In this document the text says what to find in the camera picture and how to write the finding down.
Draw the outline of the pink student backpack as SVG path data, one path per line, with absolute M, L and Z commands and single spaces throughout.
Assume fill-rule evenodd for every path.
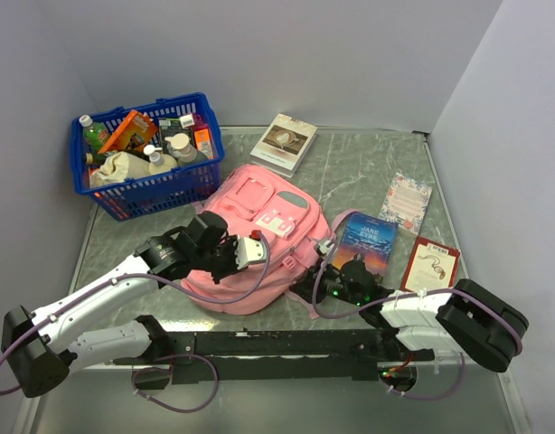
M 250 315 L 284 294 L 321 259 L 315 245 L 335 239 L 335 230 L 354 212 L 346 210 L 329 223 L 309 193 L 258 165 L 242 165 L 205 202 L 203 209 L 220 215 L 231 235 L 261 231 L 269 245 L 269 268 L 258 286 L 264 264 L 224 278 L 215 285 L 208 272 L 194 270 L 182 286 L 204 297 L 199 306 L 230 315 Z

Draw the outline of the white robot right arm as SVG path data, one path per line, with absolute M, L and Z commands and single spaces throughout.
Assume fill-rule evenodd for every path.
M 340 268 L 321 260 L 290 286 L 316 307 L 326 297 L 353 305 L 355 314 L 384 330 L 384 353 L 402 360 L 411 352 L 469 356 L 485 369 L 505 372 L 522 353 L 529 321 L 524 314 L 469 278 L 451 288 L 415 292 L 384 287 L 361 256 Z

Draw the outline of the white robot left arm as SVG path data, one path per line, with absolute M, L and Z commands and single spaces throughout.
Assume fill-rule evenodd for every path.
M 153 236 L 110 272 L 47 307 L 22 306 L 5 314 L 1 350 L 17 388 L 27 398 L 63 382 L 79 359 L 77 340 L 104 315 L 194 270 L 220 281 L 244 269 L 246 240 L 231 235 L 214 212 Z

